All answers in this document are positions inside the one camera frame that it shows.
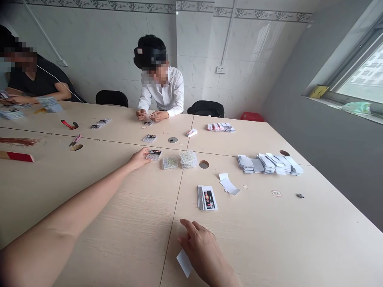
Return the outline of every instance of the black t-shirt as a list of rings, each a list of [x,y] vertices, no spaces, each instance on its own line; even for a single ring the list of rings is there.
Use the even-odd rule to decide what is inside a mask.
[[[43,69],[37,67],[36,78],[31,80],[24,72],[18,69],[11,72],[11,79],[9,81],[8,87],[31,93],[33,94],[32,96],[45,96],[58,92],[55,87],[55,83],[62,82],[67,84],[71,92],[77,96],[76,97],[71,94],[72,97],[67,99],[67,101],[86,102],[77,94],[69,78],[58,66],[49,62],[48,60],[40,58],[37,58],[37,65],[43,68],[45,71],[51,73],[54,77],[45,72]]]

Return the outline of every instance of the plastic bag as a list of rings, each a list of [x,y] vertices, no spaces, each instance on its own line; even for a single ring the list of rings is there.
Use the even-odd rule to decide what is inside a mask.
[[[371,114],[370,106],[371,103],[369,102],[352,102],[340,108],[352,114]]]

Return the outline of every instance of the light wood tabletop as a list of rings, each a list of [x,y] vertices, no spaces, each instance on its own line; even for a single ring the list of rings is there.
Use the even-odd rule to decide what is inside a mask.
[[[0,249],[83,188],[142,148],[138,145],[0,128],[2,137],[34,138],[35,162],[0,159]],[[180,151],[162,149],[162,157]],[[182,169],[162,171],[153,161],[127,176],[105,209],[82,233],[55,286],[159,286]]]
[[[40,104],[32,105],[31,108],[21,110],[25,117],[17,120],[0,118],[0,127],[33,132],[45,132],[64,136],[77,136],[95,140],[107,140],[126,144],[145,145],[142,140],[148,134],[157,136],[152,143],[154,147],[186,150],[189,138],[185,134],[191,130],[193,115],[179,114],[175,117],[154,123],[152,126],[144,126],[143,121],[136,117],[136,110],[119,106],[105,106],[97,104],[84,104],[77,102],[60,101],[63,111],[58,113],[37,113],[41,109]],[[101,129],[94,130],[89,127],[104,118],[112,119]],[[78,123],[79,128],[70,130],[61,120],[68,124]],[[176,137],[176,143],[170,143],[168,139]]]
[[[212,132],[207,124],[228,122],[235,128],[235,133]],[[198,134],[189,140],[189,149],[204,153],[238,156],[244,154],[255,157],[259,153],[280,154],[286,151],[301,165],[310,163],[301,156],[280,134],[268,123],[194,116],[192,128]]]
[[[197,157],[209,167],[184,170],[161,287],[207,286],[195,271],[187,279],[177,262],[181,218],[215,234],[244,286],[381,286],[382,232],[314,167],[302,166],[299,177],[244,174],[235,157]],[[241,189],[237,195],[224,191],[220,173]],[[199,210],[198,185],[213,187],[217,211]]]

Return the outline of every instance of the glass pane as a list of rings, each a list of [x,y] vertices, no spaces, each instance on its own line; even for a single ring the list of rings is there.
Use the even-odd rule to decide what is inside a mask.
[[[383,103],[383,44],[337,92]]]

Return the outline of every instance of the electrical outlet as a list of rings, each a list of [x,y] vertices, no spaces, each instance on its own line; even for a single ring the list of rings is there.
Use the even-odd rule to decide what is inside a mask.
[[[58,62],[59,65],[62,66],[62,67],[67,67],[67,66],[68,66],[67,62],[65,62],[64,59],[62,59],[62,60],[57,60],[57,62]]]
[[[226,73],[226,67],[224,66],[218,66],[217,67],[217,74],[225,74]]]

